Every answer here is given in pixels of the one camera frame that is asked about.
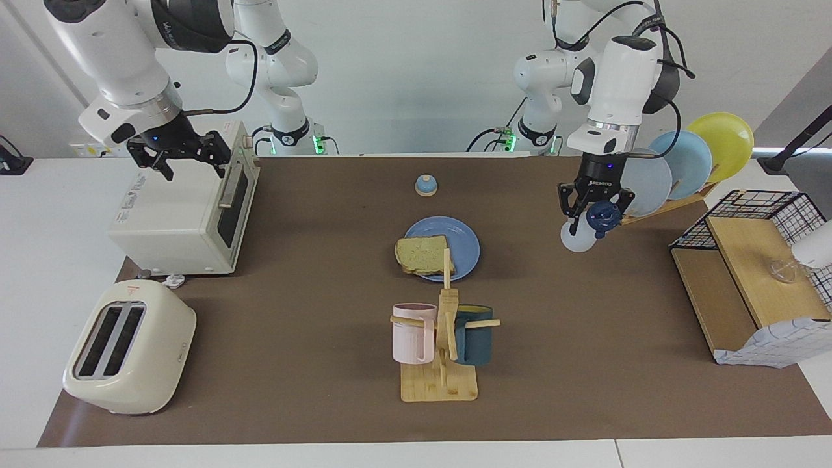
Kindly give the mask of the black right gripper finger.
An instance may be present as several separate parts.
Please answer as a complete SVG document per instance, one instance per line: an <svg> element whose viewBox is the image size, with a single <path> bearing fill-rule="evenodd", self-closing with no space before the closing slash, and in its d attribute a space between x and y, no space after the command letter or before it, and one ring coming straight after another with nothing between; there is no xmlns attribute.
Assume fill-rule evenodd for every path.
<svg viewBox="0 0 832 468"><path fill-rule="evenodd" d="M140 137L131 137L127 141L127 150L139 168L152 169L167 181L173 181L174 172L168 163L169 151L156 151L152 155Z"/></svg>
<svg viewBox="0 0 832 468"><path fill-rule="evenodd" d="M220 179L226 177L226 166L231 162L232 152L219 131L208 131L197 138L195 159L214 168Z"/></svg>

